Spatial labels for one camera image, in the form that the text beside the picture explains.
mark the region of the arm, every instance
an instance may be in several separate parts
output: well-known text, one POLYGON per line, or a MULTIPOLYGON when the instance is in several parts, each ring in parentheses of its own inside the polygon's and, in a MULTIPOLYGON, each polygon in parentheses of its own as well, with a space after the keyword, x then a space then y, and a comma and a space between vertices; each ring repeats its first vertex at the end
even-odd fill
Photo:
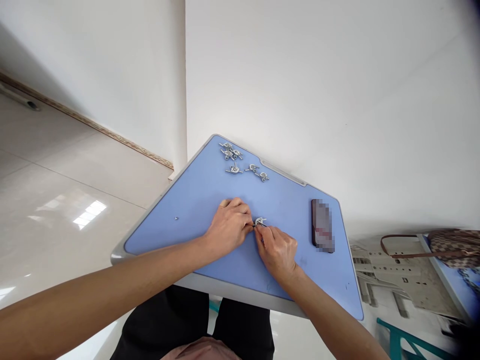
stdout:
POLYGON ((224 200, 204 236, 51 287, 0 311, 2 359, 56 359, 253 230, 248 205, 224 200))
POLYGON ((374 337, 295 263, 294 238, 272 226, 257 226, 255 237, 266 268, 307 314, 336 359, 388 360, 374 337))

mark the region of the left hand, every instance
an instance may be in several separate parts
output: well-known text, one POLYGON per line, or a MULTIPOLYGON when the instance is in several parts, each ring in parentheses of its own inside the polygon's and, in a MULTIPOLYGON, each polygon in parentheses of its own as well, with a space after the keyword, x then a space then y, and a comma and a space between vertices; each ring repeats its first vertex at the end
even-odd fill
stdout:
POLYGON ((238 248, 253 228, 249 206, 239 197, 223 200, 203 238, 219 257, 238 248))

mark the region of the hand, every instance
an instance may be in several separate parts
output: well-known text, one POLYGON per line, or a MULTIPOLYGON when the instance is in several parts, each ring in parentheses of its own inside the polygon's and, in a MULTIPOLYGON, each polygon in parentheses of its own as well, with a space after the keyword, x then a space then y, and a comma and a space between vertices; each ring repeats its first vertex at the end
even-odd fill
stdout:
POLYGON ((253 224, 250 208, 242 199, 223 200, 203 238, 221 258, 244 242, 253 224))
POLYGON ((291 278, 298 267, 295 262, 297 240, 273 226, 256 226, 255 238, 260 257, 270 274, 278 282, 291 278))

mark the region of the baseboard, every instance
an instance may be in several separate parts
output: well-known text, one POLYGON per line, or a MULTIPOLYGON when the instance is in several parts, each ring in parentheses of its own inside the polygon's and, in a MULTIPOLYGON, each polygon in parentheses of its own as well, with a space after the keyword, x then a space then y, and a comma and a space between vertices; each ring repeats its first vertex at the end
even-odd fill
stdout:
POLYGON ((107 135, 108 137, 111 137, 114 140, 117 140, 118 142, 128 146, 129 148, 132 148, 135 151, 138 151, 139 153, 145 155, 146 157, 149 157, 152 160, 155 160, 156 162, 159 162, 160 164, 166 166, 167 168, 174 169, 174 165, 172 164, 171 161, 165 160, 163 157, 160 157, 153 152, 148 151, 147 149, 138 146, 136 143, 131 142, 130 140, 127 140, 126 138, 114 133, 113 131, 103 127, 102 125, 96 123, 95 121, 83 116, 82 114, 79 114, 78 112, 62 105, 61 103, 52 100, 51 98, 42 95, 38 91, 32 89, 31 87, 25 85, 24 83, 17 81, 8 75, 5 75, 4 73, 0 72, 0 81, 4 82, 5 84, 10 85, 11 87, 20 90, 21 92, 31 96, 32 98, 35 98, 37 100, 40 100, 42 103, 45 103, 47 105, 50 105, 52 108, 57 109, 58 111, 61 111, 62 113, 65 113, 75 120, 78 120, 86 125, 88 125, 91 128, 94 128, 95 130, 101 132, 102 134, 107 135))

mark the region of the blue table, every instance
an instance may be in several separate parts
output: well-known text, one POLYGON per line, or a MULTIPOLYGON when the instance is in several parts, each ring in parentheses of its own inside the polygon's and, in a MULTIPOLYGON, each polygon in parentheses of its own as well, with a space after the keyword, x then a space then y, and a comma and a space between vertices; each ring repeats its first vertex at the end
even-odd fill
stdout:
MULTIPOLYGON (((185 242, 205 233, 222 199, 242 198, 253 219, 266 218, 298 241, 295 260, 325 292, 358 320, 363 310, 339 202, 233 144, 243 153, 237 165, 243 173, 226 172, 234 164, 225 160, 219 144, 231 141, 212 135, 175 178, 145 217, 134 226, 111 255, 112 263, 154 249, 185 242), (269 180, 262 182, 249 164, 260 166, 269 180), (335 252, 319 251, 312 244, 311 200, 321 199, 331 211, 335 252)), ((253 233, 227 256, 180 280, 178 285, 244 303, 305 316, 266 270, 253 233)))

